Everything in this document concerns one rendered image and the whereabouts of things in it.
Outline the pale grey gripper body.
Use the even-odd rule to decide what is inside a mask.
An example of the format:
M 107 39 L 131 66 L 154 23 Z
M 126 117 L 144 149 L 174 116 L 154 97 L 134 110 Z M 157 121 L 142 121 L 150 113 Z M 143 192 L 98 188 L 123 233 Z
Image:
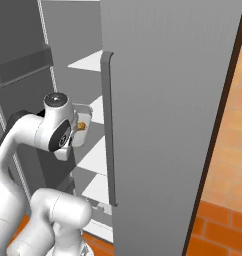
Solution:
M 72 131 L 70 134 L 65 133 L 62 136 L 59 142 L 60 148 L 54 152 L 54 155 L 58 160 L 61 160 L 61 161 L 68 160 L 71 147 L 72 147 L 73 138 L 74 138 L 74 131 Z

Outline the clear meat container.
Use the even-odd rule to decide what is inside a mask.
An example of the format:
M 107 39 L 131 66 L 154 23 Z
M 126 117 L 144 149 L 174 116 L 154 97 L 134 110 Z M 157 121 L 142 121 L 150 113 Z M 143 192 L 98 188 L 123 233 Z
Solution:
M 81 147 L 85 142 L 85 138 L 86 138 L 87 132 L 89 130 L 93 110 L 90 105 L 85 105 L 85 104 L 77 104 L 74 106 L 74 109 L 77 112 L 78 119 L 75 123 L 75 133 L 74 133 L 74 138 L 72 141 L 72 146 L 73 147 Z M 87 128 L 83 131 L 78 131 L 77 124 L 79 122 L 85 122 L 87 125 Z

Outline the white freezer rack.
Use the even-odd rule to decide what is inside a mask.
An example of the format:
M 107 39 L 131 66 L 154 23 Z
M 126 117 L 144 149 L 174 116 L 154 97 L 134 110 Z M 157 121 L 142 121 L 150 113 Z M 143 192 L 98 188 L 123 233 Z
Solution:
M 105 137 L 102 137 L 89 153 L 78 163 L 83 169 L 107 175 Z
M 95 123 L 104 123 L 104 112 L 103 112 L 103 98 L 99 96 L 90 104 L 92 112 L 92 121 Z
M 97 174 L 85 188 L 82 195 L 95 201 L 108 204 L 109 192 L 107 177 L 101 174 Z
M 97 51 L 69 65 L 69 68 L 100 72 L 100 60 L 103 51 Z

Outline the white freezer drawer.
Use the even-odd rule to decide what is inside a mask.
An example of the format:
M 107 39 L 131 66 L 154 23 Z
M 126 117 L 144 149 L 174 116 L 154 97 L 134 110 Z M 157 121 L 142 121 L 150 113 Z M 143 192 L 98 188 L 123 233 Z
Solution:
M 84 230 L 102 240 L 113 243 L 112 207 L 93 199 L 88 199 L 88 201 L 92 205 L 93 215 Z

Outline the grey freezer body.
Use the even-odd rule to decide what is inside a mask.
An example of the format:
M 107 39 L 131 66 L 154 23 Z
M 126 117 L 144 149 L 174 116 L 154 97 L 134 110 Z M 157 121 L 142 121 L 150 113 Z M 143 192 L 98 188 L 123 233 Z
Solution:
M 102 50 L 100 0 L 39 0 L 43 32 L 53 56 L 54 87 L 73 103 L 90 105 L 101 92 L 100 72 L 73 69 L 69 65 Z M 104 135 L 104 123 L 91 121 L 85 143 L 74 150 L 73 193 L 82 195 L 97 173 L 78 163 Z

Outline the grey freezer door with bins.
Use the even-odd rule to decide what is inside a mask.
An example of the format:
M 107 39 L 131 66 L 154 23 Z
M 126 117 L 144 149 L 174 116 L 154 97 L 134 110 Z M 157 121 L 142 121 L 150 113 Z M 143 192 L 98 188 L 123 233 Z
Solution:
M 0 63 L 39 51 L 44 44 L 38 0 L 0 0 Z M 44 98 L 53 91 L 51 67 L 0 87 L 0 127 L 6 129 L 10 118 L 24 112 L 44 119 Z M 30 198 L 17 150 L 9 160 L 8 178 Z

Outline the grey door bin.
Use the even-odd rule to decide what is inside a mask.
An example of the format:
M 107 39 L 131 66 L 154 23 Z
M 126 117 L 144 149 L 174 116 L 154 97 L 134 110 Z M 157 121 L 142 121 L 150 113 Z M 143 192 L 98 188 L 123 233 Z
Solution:
M 76 166 L 73 150 L 67 161 L 60 161 L 51 152 L 21 144 L 17 155 L 30 194 L 39 188 L 56 189 Z
M 0 87 L 8 86 L 53 66 L 51 47 L 0 63 Z

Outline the dark brown cabinet panel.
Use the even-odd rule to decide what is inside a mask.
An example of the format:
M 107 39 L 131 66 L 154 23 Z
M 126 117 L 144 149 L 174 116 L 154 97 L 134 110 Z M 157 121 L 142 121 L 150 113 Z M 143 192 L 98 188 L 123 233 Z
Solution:
M 230 61 L 229 61 L 227 74 L 226 74 L 226 77 L 225 77 L 225 82 L 224 82 L 224 86 L 223 86 L 223 90 L 222 90 L 222 94 L 221 94 L 221 98 L 220 98 L 220 102 L 219 102 L 219 106 L 218 106 L 218 111 L 217 111 L 217 114 L 216 114 L 213 130 L 212 130 L 212 134 L 211 134 L 211 139 L 210 139 L 210 143 L 209 143 L 209 147 L 208 147 L 208 151 L 207 151 L 207 155 L 206 155 L 202 175 L 201 175 L 201 178 L 200 178 L 199 187 L 198 187 L 197 194 L 196 194 L 196 197 L 195 197 L 195 203 L 194 203 L 194 206 L 193 206 L 193 211 L 192 211 L 192 215 L 191 215 L 191 218 L 190 218 L 189 227 L 188 227 L 188 231 L 187 231 L 187 235 L 186 235 L 186 239 L 185 239 L 185 243 L 184 243 L 184 247 L 183 247 L 183 251 L 182 251 L 181 256 L 186 256 L 186 253 L 187 253 L 187 250 L 188 250 L 188 247 L 189 247 L 189 241 L 190 241 L 190 237 L 192 235 L 194 221 L 195 221 L 195 218 L 196 218 L 197 210 L 199 208 L 199 203 L 200 203 L 201 196 L 202 196 L 202 193 L 203 193 L 206 177 L 207 177 L 207 174 L 208 174 L 208 169 L 209 169 L 211 159 L 212 159 L 212 156 L 213 156 L 214 147 L 215 147 L 215 144 L 216 144 L 216 141 L 217 141 L 221 121 L 222 121 L 225 106 L 226 106 L 226 103 L 227 103 L 228 94 L 230 92 L 230 88 L 231 88 L 232 80 L 233 80 L 233 77 L 234 77 L 237 61 L 238 61 L 238 58 L 239 58 L 239 53 L 240 53 L 241 46 L 242 46 L 242 14 L 241 14 L 238 30 L 237 30 L 237 33 L 236 33 L 236 38 L 235 38 L 234 46 L 233 46 L 233 49 L 232 49 L 232 54 L 231 54 L 231 58 L 230 58 Z

